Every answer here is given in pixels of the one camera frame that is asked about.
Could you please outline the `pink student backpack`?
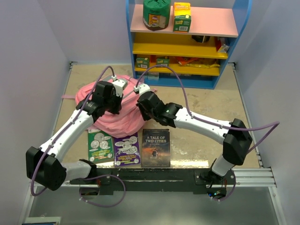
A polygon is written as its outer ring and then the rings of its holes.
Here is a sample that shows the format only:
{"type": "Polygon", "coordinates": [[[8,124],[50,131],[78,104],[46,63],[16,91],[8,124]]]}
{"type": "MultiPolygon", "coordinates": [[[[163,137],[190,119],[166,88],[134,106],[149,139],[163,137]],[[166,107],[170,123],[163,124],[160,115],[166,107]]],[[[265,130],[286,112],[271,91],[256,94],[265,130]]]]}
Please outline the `pink student backpack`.
{"type": "Polygon", "coordinates": [[[127,87],[123,91],[121,111],[119,114],[105,112],[88,129],[99,129],[115,138],[122,138],[138,132],[145,124],[138,106],[139,95],[134,93],[137,80],[128,75],[117,75],[118,79],[127,81],[127,87]]]}

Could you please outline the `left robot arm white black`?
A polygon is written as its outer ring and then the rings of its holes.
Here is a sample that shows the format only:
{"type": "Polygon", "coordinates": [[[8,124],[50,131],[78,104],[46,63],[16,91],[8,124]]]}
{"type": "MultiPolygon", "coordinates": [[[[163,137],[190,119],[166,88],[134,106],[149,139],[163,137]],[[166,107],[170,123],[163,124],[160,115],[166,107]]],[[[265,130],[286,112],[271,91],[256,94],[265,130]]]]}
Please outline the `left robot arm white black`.
{"type": "Polygon", "coordinates": [[[71,117],[53,137],[40,147],[27,150],[27,177],[52,191],[69,180],[82,179],[87,184],[94,183],[97,179],[94,163],[85,159],[67,164],[62,161],[79,136],[105,112],[120,112],[126,86],[127,82],[122,79],[94,84],[91,92],[78,103],[71,117]]]}

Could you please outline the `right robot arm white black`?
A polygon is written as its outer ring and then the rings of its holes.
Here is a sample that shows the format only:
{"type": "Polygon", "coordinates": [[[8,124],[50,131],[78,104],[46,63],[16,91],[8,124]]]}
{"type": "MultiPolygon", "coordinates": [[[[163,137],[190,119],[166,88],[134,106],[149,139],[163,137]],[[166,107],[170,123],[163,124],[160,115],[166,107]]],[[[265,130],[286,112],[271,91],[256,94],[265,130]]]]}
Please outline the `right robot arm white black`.
{"type": "Polygon", "coordinates": [[[139,91],[137,106],[145,121],[155,120],[162,126],[182,128],[204,135],[223,146],[222,154],[215,159],[202,179],[220,184],[228,171],[236,165],[243,165],[252,143],[252,137],[243,121],[216,120],[176,104],[164,104],[151,90],[139,91]]]}

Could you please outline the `teal tissue pack stack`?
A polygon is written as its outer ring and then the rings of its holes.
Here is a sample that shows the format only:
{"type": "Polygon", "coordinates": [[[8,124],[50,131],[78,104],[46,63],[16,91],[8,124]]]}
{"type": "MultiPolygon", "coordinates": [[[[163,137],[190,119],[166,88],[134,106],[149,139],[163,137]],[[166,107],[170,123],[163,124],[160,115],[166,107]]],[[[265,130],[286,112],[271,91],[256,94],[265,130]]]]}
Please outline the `teal tissue pack stack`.
{"type": "Polygon", "coordinates": [[[147,78],[148,78],[148,80],[158,81],[159,80],[159,72],[148,72],[147,78]]]}

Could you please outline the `green box left lower shelf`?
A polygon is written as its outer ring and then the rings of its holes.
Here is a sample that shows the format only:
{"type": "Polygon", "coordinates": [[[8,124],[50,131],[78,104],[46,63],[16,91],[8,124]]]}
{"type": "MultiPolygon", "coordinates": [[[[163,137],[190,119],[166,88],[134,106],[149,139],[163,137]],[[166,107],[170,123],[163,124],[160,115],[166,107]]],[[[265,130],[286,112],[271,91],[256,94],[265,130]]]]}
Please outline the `green box left lower shelf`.
{"type": "Polygon", "coordinates": [[[150,67],[150,57],[147,55],[137,55],[135,63],[138,68],[148,69],[150,67]]]}

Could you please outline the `green box right lower shelf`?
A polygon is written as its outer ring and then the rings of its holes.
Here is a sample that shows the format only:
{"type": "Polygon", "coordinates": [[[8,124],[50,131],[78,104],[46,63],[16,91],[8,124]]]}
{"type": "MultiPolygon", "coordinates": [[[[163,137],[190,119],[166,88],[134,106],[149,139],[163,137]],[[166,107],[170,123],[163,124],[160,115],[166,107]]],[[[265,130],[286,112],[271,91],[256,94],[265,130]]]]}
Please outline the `green box right lower shelf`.
{"type": "Polygon", "coordinates": [[[170,58],[168,56],[157,56],[156,65],[169,66],[170,58]]]}

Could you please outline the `purple coin book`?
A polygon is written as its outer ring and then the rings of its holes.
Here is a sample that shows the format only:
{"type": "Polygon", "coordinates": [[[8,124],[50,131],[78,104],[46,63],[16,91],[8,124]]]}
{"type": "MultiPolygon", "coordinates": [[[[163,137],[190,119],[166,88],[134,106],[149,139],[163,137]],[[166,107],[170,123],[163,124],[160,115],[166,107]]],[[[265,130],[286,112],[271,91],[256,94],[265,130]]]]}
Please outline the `purple coin book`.
{"type": "Polygon", "coordinates": [[[113,138],[114,166],[139,165],[141,163],[138,133],[122,138],[113,138]]]}

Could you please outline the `orange snack packet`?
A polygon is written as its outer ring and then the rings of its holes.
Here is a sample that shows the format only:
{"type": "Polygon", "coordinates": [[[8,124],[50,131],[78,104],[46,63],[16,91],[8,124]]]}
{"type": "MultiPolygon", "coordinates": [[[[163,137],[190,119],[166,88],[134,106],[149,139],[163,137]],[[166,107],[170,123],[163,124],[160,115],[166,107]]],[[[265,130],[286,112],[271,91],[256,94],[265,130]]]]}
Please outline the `orange snack packet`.
{"type": "Polygon", "coordinates": [[[197,60],[197,57],[181,57],[181,56],[175,56],[176,61],[181,65],[181,66],[185,66],[195,60],[197,60]]]}

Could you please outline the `blue kids shelf unit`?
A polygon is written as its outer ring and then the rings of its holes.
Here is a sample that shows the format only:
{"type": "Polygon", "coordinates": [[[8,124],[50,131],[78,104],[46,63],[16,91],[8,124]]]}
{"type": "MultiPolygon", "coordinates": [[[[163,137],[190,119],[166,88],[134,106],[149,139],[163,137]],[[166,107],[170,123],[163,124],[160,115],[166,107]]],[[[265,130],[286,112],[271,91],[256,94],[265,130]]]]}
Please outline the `blue kids shelf unit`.
{"type": "Polygon", "coordinates": [[[236,0],[231,8],[201,7],[200,1],[191,1],[192,24],[188,33],[173,32],[173,19],[166,29],[152,31],[143,23],[143,2],[126,1],[126,21],[131,53],[133,77],[145,71],[136,66],[137,55],[168,56],[169,67],[182,75],[188,88],[214,89],[249,20],[252,1],[236,0]],[[207,43],[197,43],[191,36],[210,36],[207,43]],[[227,53],[216,51],[215,37],[229,38],[227,53]],[[220,67],[195,68],[180,66],[175,56],[215,59],[220,67]]]}

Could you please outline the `yellow snack packet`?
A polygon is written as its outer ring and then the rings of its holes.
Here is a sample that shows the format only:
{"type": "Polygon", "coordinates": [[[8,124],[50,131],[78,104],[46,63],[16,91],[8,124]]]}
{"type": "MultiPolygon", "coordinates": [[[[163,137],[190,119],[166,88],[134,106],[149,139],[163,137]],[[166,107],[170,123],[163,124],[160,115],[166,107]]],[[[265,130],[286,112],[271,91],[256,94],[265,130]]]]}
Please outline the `yellow snack packet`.
{"type": "Polygon", "coordinates": [[[212,64],[205,64],[200,62],[191,62],[185,65],[186,67],[192,68],[219,68],[220,65],[217,62],[213,62],[212,64]]]}

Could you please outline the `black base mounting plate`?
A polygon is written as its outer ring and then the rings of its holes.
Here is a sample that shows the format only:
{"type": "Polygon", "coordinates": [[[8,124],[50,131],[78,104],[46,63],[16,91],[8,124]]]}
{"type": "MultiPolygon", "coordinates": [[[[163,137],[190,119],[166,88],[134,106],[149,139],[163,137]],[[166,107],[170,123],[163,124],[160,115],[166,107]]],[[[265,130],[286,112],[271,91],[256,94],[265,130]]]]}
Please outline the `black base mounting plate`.
{"type": "Polygon", "coordinates": [[[233,185],[234,174],[229,171],[222,180],[210,180],[208,168],[97,168],[90,177],[102,175],[100,193],[111,195],[114,191],[122,191],[122,184],[114,177],[119,177],[125,184],[126,191],[142,192],[192,192],[206,194],[217,191],[222,184],[233,185]]]}

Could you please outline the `black object middle shelf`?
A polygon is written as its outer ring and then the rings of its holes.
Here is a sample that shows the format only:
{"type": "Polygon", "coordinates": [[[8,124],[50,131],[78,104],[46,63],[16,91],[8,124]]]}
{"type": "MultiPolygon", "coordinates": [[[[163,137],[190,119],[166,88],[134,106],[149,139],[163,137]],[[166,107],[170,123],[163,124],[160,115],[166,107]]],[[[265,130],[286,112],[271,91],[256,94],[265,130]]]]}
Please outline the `black object middle shelf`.
{"type": "Polygon", "coordinates": [[[197,43],[207,43],[210,40],[210,36],[192,35],[191,38],[197,43]]]}

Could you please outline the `red white box on shelf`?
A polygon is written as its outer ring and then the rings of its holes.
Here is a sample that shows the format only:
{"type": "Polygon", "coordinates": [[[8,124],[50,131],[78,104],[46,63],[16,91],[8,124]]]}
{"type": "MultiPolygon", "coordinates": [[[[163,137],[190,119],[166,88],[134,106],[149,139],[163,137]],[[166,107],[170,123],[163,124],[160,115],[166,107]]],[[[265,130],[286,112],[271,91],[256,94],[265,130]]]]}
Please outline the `red white box on shelf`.
{"type": "Polygon", "coordinates": [[[230,48],[228,37],[215,37],[215,44],[218,53],[227,53],[230,48]]]}

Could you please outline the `yellow green box top shelf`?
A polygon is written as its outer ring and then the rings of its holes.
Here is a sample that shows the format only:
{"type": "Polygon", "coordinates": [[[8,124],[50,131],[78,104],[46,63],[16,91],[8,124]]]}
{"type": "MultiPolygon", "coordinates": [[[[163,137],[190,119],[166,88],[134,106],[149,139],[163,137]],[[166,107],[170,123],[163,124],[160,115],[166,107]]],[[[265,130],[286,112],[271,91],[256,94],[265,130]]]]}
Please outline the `yellow green box top shelf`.
{"type": "Polygon", "coordinates": [[[175,2],[173,6],[173,32],[188,33],[191,26],[191,5],[187,2],[175,2]]]}

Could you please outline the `aluminium frame rail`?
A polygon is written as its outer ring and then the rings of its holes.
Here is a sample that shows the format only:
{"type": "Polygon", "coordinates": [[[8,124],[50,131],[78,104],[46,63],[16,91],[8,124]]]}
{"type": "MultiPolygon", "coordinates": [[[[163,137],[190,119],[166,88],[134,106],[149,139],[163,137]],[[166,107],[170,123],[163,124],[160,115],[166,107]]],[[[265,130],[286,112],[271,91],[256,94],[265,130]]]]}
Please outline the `aluminium frame rail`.
{"type": "MultiPolygon", "coordinates": [[[[39,169],[35,178],[33,178],[33,170],[29,169],[27,171],[28,178],[31,178],[38,184],[46,187],[49,190],[55,191],[61,187],[65,182],[81,182],[86,183],[92,180],[96,180],[99,176],[90,177],[97,172],[97,167],[92,165],[91,167],[79,169],[66,169],[49,167],[46,169],[39,169]]],[[[267,185],[271,186],[275,184],[273,178],[273,173],[271,169],[237,169],[232,170],[234,174],[235,183],[250,184],[250,185],[267,185]]],[[[209,179],[214,180],[224,180],[224,177],[214,174],[211,169],[209,169],[209,179]]]]}

